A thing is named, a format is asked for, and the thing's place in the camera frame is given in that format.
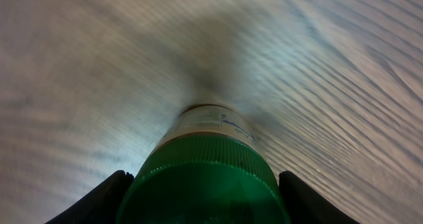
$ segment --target green cap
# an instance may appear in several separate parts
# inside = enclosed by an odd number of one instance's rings
[[[289,223],[266,161],[222,135],[158,148],[139,170],[116,219],[127,223]]]

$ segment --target bottle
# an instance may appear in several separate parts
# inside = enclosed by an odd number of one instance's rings
[[[214,104],[183,112],[118,209],[126,223],[289,223],[276,178],[246,121]]]

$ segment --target white label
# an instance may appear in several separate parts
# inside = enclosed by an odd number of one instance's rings
[[[196,132],[228,135],[260,154],[257,140],[245,120],[238,113],[220,106],[201,106],[182,114],[155,150],[176,137]]]

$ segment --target wooden table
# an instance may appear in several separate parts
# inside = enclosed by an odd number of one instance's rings
[[[360,223],[423,223],[423,0],[0,0],[0,218],[43,223],[220,102]]]

